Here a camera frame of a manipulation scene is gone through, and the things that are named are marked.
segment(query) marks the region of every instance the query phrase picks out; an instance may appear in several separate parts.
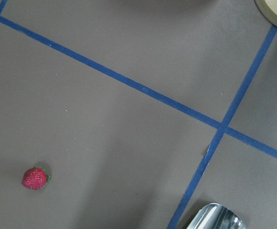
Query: gray surface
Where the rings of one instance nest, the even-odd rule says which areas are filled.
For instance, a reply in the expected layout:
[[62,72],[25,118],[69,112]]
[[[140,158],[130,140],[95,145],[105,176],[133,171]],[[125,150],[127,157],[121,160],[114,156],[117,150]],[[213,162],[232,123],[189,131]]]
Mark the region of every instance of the gray surface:
[[[252,0],[10,0],[2,15],[218,121],[270,28]],[[277,148],[277,36],[231,126]],[[0,24],[0,229],[166,228],[214,133]],[[20,184],[36,163],[53,177],[37,192]],[[224,137],[179,228],[208,202],[277,228],[277,160]]]

